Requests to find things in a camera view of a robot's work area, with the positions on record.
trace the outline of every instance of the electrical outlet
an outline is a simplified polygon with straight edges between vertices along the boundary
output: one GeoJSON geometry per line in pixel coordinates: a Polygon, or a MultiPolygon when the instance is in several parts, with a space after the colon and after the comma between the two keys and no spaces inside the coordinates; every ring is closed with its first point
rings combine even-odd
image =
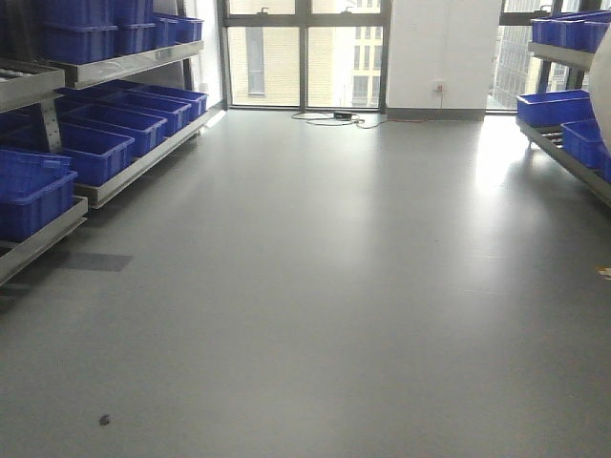
{"type": "Polygon", "coordinates": [[[441,95],[446,92],[446,80],[445,79],[434,79],[432,81],[432,91],[437,95],[441,95]]]}

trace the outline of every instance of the baseboard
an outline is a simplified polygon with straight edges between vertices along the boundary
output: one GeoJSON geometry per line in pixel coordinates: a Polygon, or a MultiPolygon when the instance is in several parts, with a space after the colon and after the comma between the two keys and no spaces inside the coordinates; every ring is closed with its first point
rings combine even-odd
{"type": "Polygon", "coordinates": [[[471,108],[388,108],[389,119],[409,121],[427,119],[431,121],[481,121],[486,115],[485,109],[471,108]]]}

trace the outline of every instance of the blue plastic crate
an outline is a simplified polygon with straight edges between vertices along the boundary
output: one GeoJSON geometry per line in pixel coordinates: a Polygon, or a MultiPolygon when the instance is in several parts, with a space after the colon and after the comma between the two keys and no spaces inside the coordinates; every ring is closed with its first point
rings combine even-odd
{"type": "Polygon", "coordinates": [[[38,0],[43,22],[64,26],[112,26],[115,23],[114,0],[38,0]]]}
{"type": "Polygon", "coordinates": [[[125,92],[111,95],[106,99],[112,106],[133,110],[167,119],[166,134],[175,134],[189,123],[191,105],[150,94],[125,92]]]}
{"type": "Polygon", "coordinates": [[[0,199],[23,198],[69,172],[70,158],[12,148],[0,149],[0,199]]]}
{"type": "Polygon", "coordinates": [[[56,90],[57,93],[65,95],[66,98],[72,101],[81,101],[85,103],[91,103],[92,101],[101,100],[110,95],[117,94],[118,89],[102,88],[94,86],[86,89],[70,89],[60,88],[56,90]]]}
{"type": "Polygon", "coordinates": [[[116,33],[115,54],[127,55],[151,50],[155,43],[156,24],[119,26],[116,33]]]}
{"type": "Polygon", "coordinates": [[[532,19],[533,41],[544,45],[561,46],[561,24],[560,21],[568,21],[573,18],[579,19],[581,12],[569,12],[565,14],[555,14],[553,16],[532,19]]]}
{"type": "Polygon", "coordinates": [[[134,139],[88,127],[60,124],[63,154],[73,159],[77,182],[100,186],[132,163],[134,139]]]}
{"type": "Polygon", "coordinates": [[[87,64],[115,55],[117,26],[75,27],[44,24],[44,56],[70,64],[87,64]]]}
{"type": "Polygon", "coordinates": [[[166,88],[165,86],[140,86],[134,91],[138,93],[146,93],[168,97],[169,99],[179,100],[182,103],[191,105],[190,120],[194,121],[204,113],[206,113],[206,101],[208,94],[195,93],[184,89],[166,88]]]}
{"type": "Polygon", "coordinates": [[[24,198],[0,202],[0,239],[23,241],[70,210],[77,175],[70,172],[24,198]]]}
{"type": "Polygon", "coordinates": [[[106,83],[98,84],[98,88],[112,89],[116,91],[129,91],[142,86],[142,83],[135,83],[134,81],[125,81],[124,79],[114,79],[113,81],[107,81],[106,83]]]}
{"type": "Polygon", "coordinates": [[[608,154],[596,119],[562,124],[562,148],[590,169],[599,169],[608,154]]]}
{"type": "Polygon", "coordinates": [[[82,107],[88,102],[82,100],[75,100],[68,97],[60,97],[55,100],[55,111],[59,116],[65,115],[72,110],[82,107]]]}
{"type": "Polygon", "coordinates": [[[69,112],[67,122],[134,139],[133,155],[142,157],[164,139],[167,120],[103,105],[87,105],[69,112]]]}
{"type": "Polygon", "coordinates": [[[596,52],[602,39],[609,29],[608,22],[586,22],[585,23],[585,50],[596,52]]]}
{"type": "Polygon", "coordinates": [[[201,41],[201,35],[203,32],[202,19],[161,13],[157,13],[156,17],[179,21],[179,31],[177,35],[178,43],[191,43],[193,41],[201,41]]]}
{"type": "Polygon", "coordinates": [[[0,114],[0,135],[4,135],[32,124],[32,118],[27,114],[5,112],[0,114]]]}
{"type": "Polygon", "coordinates": [[[116,24],[151,22],[153,22],[153,0],[115,0],[116,24]]]}
{"type": "Polygon", "coordinates": [[[585,50],[588,44],[586,22],[610,22],[611,11],[584,13],[579,20],[560,21],[560,45],[573,50],[585,50]]]}
{"type": "Polygon", "coordinates": [[[592,119],[594,111],[587,91],[526,94],[517,98],[517,117],[533,127],[557,126],[592,119]]]}
{"type": "Polygon", "coordinates": [[[157,24],[155,47],[167,48],[168,46],[174,46],[179,37],[179,21],[167,17],[156,16],[155,24],[157,24]]]}

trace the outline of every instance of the glass window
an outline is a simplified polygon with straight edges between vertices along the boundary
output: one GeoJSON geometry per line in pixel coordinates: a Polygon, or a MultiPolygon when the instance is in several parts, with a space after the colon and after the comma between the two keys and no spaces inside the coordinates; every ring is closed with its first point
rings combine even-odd
{"type": "Polygon", "coordinates": [[[312,0],[314,14],[333,14],[346,10],[356,14],[379,14],[382,5],[378,1],[374,6],[371,0],[367,0],[367,3],[363,0],[312,0]]]}
{"type": "Polygon", "coordinates": [[[229,0],[229,14],[295,14],[295,0],[229,0]]]}
{"type": "Polygon", "coordinates": [[[355,46],[354,35],[351,27],[309,29],[307,99],[310,107],[378,107],[379,95],[374,90],[379,88],[381,71],[370,65],[371,46],[355,46]],[[358,66],[354,65],[357,55],[358,66]]]}
{"type": "Polygon", "coordinates": [[[354,70],[361,70],[361,47],[354,47],[354,70]]]}
{"type": "Polygon", "coordinates": [[[299,105],[299,29],[228,29],[234,105],[299,105]]]}
{"type": "Polygon", "coordinates": [[[369,70],[369,55],[370,55],[370,46],[365,46],[363,51],[363,69],[369,70]]]}
{"type": "Polygon", "coordinates": [[[368,104],[369,77],[354,76],[352,84],[352,105],[364,107],[368,104]]]}
{"type": "Polygon", "coordinates": [[[500,26],[492,62],[488,109],[515,110],[516,96],[537,91],[541,61],[528,51],[529,26],[500,26]]]}
{"type": "Polygon", "coordinates": [[[378,107],[380,105],[380,77],[374,76],[371,81],[371,99],[370,107],[378,107]]]}
{"type": "Polygon", "coordinates": [[[373,69],[380,70],[382,68],[382,47],[375,47],[375,54],[373,55],[373,69]]]}

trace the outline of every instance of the metal shelf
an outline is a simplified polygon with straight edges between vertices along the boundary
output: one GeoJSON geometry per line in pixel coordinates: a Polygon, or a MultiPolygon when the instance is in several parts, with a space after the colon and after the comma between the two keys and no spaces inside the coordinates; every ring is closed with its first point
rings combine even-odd
{"type": "Polygon", "coordinates": [[[153,151],[139,158],[123,172],[111,178],[110,181],[103,185],[94,187],[76,184],[74,186],[74,193],[86,197],[92,208],[98,209],[103,207],[109,200],[114,198],[148,170],[158,164],[162,159],[176,150],[178,146],[195,135],[208,121],[209,117],[209,114],[204,114],[175,135],[166,138],[166,140],[153,151]]]}
{"type": "Polygon", "coordinates": [[[66,84],[64,71],[59,69],[3,58],[0,68],[32,74],[0,82],[0,113],[52,100],[57,97],[53,91],[66,84]]]}
{"type": "Polygon", "coordinates": [[[92,62],[91,64],[73,65],[65,62],[50,62],[50,65],[66,72],[67,87],[84,89],[172,62],[178,62],[197,55],[201,50],[203,50],[203,41],[196,41],[138,54],[123,55],[114,59],[92,62]]]}
{"type": "Polygon", "coordinates": [[[556,146],[549,138],[544,136],[552,132],[549,128],[535,128],[518,119],[517,125],[532,142],[536,143],[543,151],[550,155],[558,164],[564,167],[575,178],[583,181],[590,190],[607,205],[611,206],[611,183],[604,179],[592,169],[588,169],[566,151],[556,146]]]}
{"type": "Polygon", "coordinates": [[[0,285],[22,271],[60,240],[69,236],[85,222],[87,199],[74,198],[74,207],[50,222],[36,234],[21,243],[0,242],[6,253],[0,256],[0,285]]]}
{"type": "Polygon", "coordinates": [[[528,51],[532,52],[539,59],[558,62],[559,64],[585,72],[590,70],[592,60],[594,59],[594,55],[591,52],[571,50],[569,48],[543,45],[535,42],[528,44],[528,51]]]}

